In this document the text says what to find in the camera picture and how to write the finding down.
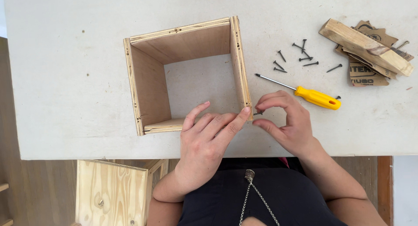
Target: wooden floor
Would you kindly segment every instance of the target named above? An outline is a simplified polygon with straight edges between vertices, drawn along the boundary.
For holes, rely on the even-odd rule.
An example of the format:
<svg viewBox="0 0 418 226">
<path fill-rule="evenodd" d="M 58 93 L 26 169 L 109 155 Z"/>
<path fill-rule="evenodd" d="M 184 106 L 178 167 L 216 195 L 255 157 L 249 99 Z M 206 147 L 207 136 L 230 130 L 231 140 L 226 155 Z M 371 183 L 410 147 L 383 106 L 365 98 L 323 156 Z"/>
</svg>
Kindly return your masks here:
<svg viewBox="0 0 418 226">
<path fill-rule="evenodd" d="M 377 207 L 376 157 L 335 157 L 365 188 Z M 139 166 L 141 160 L 116 160 Z M 178 159 L 169 162 L 173 170 Z M 22 161 L 18 148 L 7 39 L 0 37 L 0 225 L 13 218 L 18 226 L 69 226 L 74 222 L 76 161 Z"/>
</svg>

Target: screwdriver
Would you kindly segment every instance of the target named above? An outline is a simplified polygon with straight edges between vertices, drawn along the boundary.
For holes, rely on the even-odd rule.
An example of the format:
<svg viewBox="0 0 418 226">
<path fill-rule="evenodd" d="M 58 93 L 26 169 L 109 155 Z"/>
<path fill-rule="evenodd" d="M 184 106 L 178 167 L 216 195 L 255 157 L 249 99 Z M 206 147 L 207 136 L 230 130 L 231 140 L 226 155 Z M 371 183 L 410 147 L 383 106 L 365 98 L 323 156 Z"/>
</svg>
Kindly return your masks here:
<svg viewBox="0 0 418 226">
<path fill-rule="evenodd" d="M 278 81 L 275 81 L 273 79 L 270 79 L 268 77 L 262 76 L 260 74 L 255 74 L 256 76 L 259 76 L 261 78 L 264 78 L 266 80 L 269 80 L 271 82 L 277 83 L 277 84 L 281 84 L 289 89 L 295 90 L 295 95 L 296 96 L 301 96 L 302 98 L 304 98 L 306 101 L 311 102 L 315 105 L 324 107 L 324 108 L 328 108 L 328 109 L 332 109 L 332 110 L 337 110 L 339 109 L 339 107 L 341 106 L 341 102 L 339 100 L 334 99 L 331 96 L 328 96 L 326 94 L 323 94 L 321 92 L 318 92 L 316 90 L 307 90 L 305 88 L 303 88 L 302 86 L 298 86 L 296 89 L 293 87 L 290 87 L 289 85 L 280 83 Z"/>
</svg>

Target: white work surface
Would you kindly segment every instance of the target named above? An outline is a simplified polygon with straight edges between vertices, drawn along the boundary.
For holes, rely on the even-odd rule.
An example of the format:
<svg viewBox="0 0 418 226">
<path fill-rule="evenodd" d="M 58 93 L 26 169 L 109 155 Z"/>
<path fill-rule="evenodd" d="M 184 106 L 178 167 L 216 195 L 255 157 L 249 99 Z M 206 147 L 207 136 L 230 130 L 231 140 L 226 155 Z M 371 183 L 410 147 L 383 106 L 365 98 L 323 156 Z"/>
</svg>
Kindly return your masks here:
<svg viewBox="0 0 418 226">
<path fill-rule="evenodd" d="M 179 132 L 137 136 L 123 38 L 234 15 L 253 105 L 265 93 L 293 93 L 254 73 L 340 95 L 337 111 L 296 97 L 330 155 L 418 154 L 418 68 L 389 86 L 352 87 L 348 59 L 318 34 L 329 18 L 347 26 L 370 20 L 399 38 L 396 46 L 409 40 L 403 50 L 417 57 L 416 0 L 5 0 L 5 11 L 22 159 L 179 158 Z M 302 39 L 308 39 L 311 63 L 319 65 L 302 67 L 307 62 L 298 61 L 304 55 L 291 45 Z M 273 71 L 274 60 L 288 73 Z M 343 68 L 325 73 L 340 63 Z M 173 63 L 165 71 L 174 118 L 206 100 L 213 111 L 236 112 L 229 55 Z M 255 118 L 285 124 L 281 108 Z M 225 153 L 289 155 L 251 122 Z"/>
</svg>

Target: chain necklace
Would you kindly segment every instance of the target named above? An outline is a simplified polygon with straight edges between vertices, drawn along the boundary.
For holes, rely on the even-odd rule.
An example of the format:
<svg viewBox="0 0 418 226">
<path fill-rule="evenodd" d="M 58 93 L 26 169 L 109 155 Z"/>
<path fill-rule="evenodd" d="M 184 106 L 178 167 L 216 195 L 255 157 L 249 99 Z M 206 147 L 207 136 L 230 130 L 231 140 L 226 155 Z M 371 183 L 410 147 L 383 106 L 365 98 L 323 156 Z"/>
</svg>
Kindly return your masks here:
<svg viewBox="0 0 418 226">
<path fill-rule="evenodd" d="M 243 205 L 243 211 L 241 212 L 241 219 L 239 220 L 239 226 L 241 226 L 241 224 L 243 223 L 243 216 L 244 216 L 245 205 L 247 204 L 247 198 L 248 198 L 249 188 L 251 186 L 254 188 L 254 190 L 257 192 L 257 194 L 260 196 L 261 200 L 263 200 L 265 207 L 267 207 L 267 210 L 270 212 L 270 214 L 273 217 L 274 221 L 276 222 L 277 226 L 280 226 L 280 224 L 277 222 L 277 219 L 274 216 L 273 212 L 271 212 L 270 207 L 267 205 L 267 203 L 265 202 L 264 198 L 261 196 L 260 192 L 254 186 L 254 184 L 253 184 L 254 176 L 255 176 L 255 173 L 254 173 L 253 170 L 248 169 L 245 172 L 245 178 L 249 182 L 249 185 L 248 185 L 248 188 L 247 188 L 247 194 L 245 195 L 245 200 L 244 200 L 244 205 Z"/>
</svg>

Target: screwdriver shaft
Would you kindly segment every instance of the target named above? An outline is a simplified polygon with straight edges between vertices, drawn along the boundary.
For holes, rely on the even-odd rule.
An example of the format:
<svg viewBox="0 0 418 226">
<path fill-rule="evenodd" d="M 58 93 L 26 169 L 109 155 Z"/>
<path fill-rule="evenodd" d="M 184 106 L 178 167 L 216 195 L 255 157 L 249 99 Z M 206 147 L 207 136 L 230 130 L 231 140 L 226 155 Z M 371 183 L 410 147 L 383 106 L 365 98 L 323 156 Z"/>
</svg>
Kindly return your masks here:
<svg viewBox="0 0 418 226">
<path fill-rule="evenodd" d="M 281 84 L 281 85 L 283 85 L 283 86 L 285 86 L 285 87 L 287 87 L 287 88 L 289 88 L 289 89 L 296 90 L 295 88 L 293 88 L 293 87 L 291 87 L 291 86 L 289 86 L 289 85 L 287 85 L 287 84 L 280 83 L 280 82 L 278 82 L 278 81 L 275 81 L 275 80 L 270 79 L 270 78 L 268 78 L 268 77 L 262 76 L 262 75 L 260 75 L 260 74 L 255 74 L 255 75 L 256 75 L 256 76 L 259 76 L 259 77 L 261 77 L 261 78 L 264 78 L 264 79 L 266 79 L 266 80 L 269 80 L 269 81 L 271 81 L 271 82 L 274 82 L 274 83 L 277 83 L 277 84 Z"/>
</svg>

